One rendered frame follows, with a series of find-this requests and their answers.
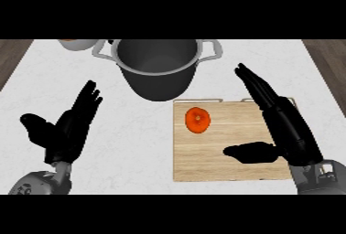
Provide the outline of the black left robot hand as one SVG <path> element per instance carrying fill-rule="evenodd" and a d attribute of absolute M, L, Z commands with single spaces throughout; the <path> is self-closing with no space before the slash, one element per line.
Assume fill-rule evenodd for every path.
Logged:
<path fill-rule="evenodd" d="M 47 122 L 37 114 L 25 113 L 20 123 L 29 141 L 44 148 L 44 163 L 72 163 L 78 158 L 99 105 L 100 91 L 96 82 L 88 80 L 71 108 L 63 111 L 56 123 Z"/>

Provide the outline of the wooden tray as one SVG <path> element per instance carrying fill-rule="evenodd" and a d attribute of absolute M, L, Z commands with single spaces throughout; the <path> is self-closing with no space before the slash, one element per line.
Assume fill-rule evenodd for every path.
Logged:
<path fill-rule="evenodd" d="M 185 124 L 190 108 L 207 111 L 211 124 L 192 133 Z M 251 99 L 173 101 L 173 181 L 208 182 L 291 179 L 288 163 L 279 157 L 272 163 L 242 164 L 223 154 L 227 146 L 273 142 L 258 105 Z"/>

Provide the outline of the grey metal pot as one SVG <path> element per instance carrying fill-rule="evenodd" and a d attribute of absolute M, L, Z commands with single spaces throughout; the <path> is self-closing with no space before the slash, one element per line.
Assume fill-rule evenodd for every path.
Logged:
<path fill-rule="evenodd" d="M 148 101 L 170 101 L 186 91 L 201 62 L 219 59 L 216 39 L 115 39 L 111 55 L 102 54 L 105 39 L 91 55 L 118 65 L 133 92 Z"/>

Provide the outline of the white bowl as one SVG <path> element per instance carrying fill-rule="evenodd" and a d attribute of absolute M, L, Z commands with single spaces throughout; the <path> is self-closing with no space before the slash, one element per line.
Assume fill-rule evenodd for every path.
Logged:
<path fill-rule="evenodd" d="M 59 39 L 57 42 L 66 50 L 81 51 L 94 46 L 97 39 Z"/>

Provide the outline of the orange squash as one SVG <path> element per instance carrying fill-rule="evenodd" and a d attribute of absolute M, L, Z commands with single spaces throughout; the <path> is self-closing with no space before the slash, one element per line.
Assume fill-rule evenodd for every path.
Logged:
<path fill-rule="evenodd" d="M 210 127 L 211 124 L 211 117 L 208 112 L 193 107 L 188 110 L 185 113 L 185 125 L 188 130 L 192 133 L 204 133 Z"/>

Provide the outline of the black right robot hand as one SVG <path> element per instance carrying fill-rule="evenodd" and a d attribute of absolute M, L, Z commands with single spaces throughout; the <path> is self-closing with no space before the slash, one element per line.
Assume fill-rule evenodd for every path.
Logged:
<path fill-rule="evenodd" d="M 235 74 L 244 82 L 273 142 L 254 142 L 227 146 L 223 154 L 242 164 L 272 163 L 279 156 L 292 166 L 315 165 L 322 161 L 322 153 L 306 121 L 287 97 L 278 96 L 264 79 L 239 64 Z"/>

